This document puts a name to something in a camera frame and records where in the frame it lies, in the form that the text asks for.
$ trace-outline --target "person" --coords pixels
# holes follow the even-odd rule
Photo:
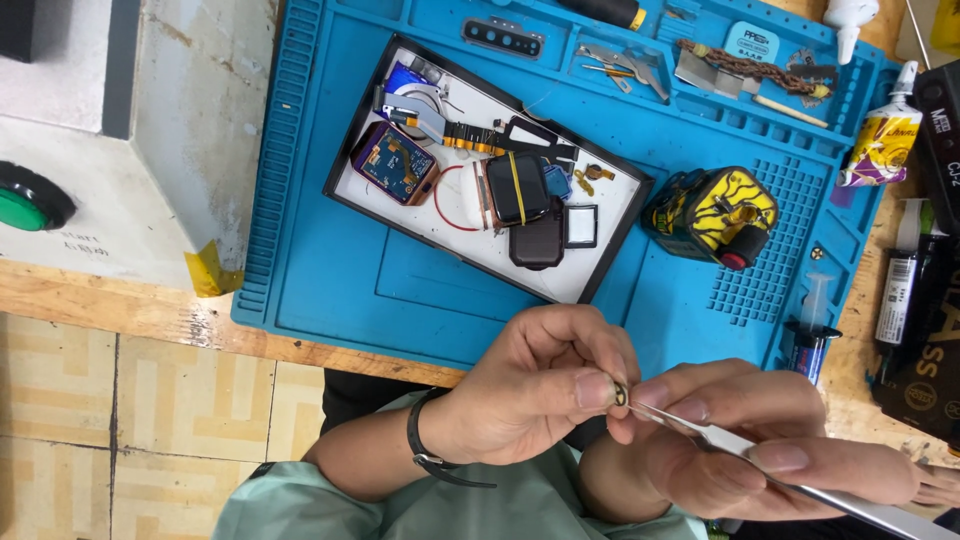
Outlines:
[[[750,461],[616,405],[617,383],[633,406],[753,438]],[[300,462],[261,465],[213,538],[706,540],[705,519],[841,515],[764,474],[884,504],[921,484],[896,450],[826,437],[824,404],[799,374],[729,358],[641,380],[629,336],[593,307],[522,311],[441,393],[404,395],[327,430]],[[582,453],[562,442],[598,416],[607,429]]]

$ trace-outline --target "black watch strap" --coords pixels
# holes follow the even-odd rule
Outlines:
[[[423,467],[423,470],[427,473],[430,473],[431,475],[445,482],[463,485],[466,487],[496,487],[495,483],[475,482],[454,477],[446,470],[463,467],[463,465],[447,463],[442,458],[428,452],[423,447],[423,443],[420,442],[419,421],[420,410],[423,408],[423,404],[432,399],[439,398],[449,391],[449,388],[431,388],[426,394],[423,394],[423,396],[420,397],[420,399],[418,399],[414,404],[413,408],[410,409],[410,416],[407,418],[407,442],[410,444],[410,450],[414,453],[414,463],[418,464],[420,467]]]

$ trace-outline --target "wooden table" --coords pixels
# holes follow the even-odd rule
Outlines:
[[[825,0],[771,2],[819,20]],[[861,38],[892,54],[905,4],[880,0],[880,14]],[[883,197],[869,243],[853,280],[839,328],[820,376],[831,435],[903,449],[914,459],[960,467],[945,443],[880,413],[870,399],[865,374],[876,369],[873,333],[885,272],[883,249],[893,246],[902,205],[915,183],[891,186]],[[389,356],[298,341],[233,324],[231,297],[199,299],[192,293],[31,266],[0,258],[0,310],[38,319],[128,335],[222,349],[355,373],[427,384],[453,385],[464,372]]]

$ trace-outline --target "green button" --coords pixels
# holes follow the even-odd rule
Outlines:
[[[0,222],[23,231],[42,231],[50,220],[33,203],[0,189]]]

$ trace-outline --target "barcode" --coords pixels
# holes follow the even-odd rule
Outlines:
[[[910,261],[894,260],[893,268],[890,269],[890,281],[906,283],[910,281]]]

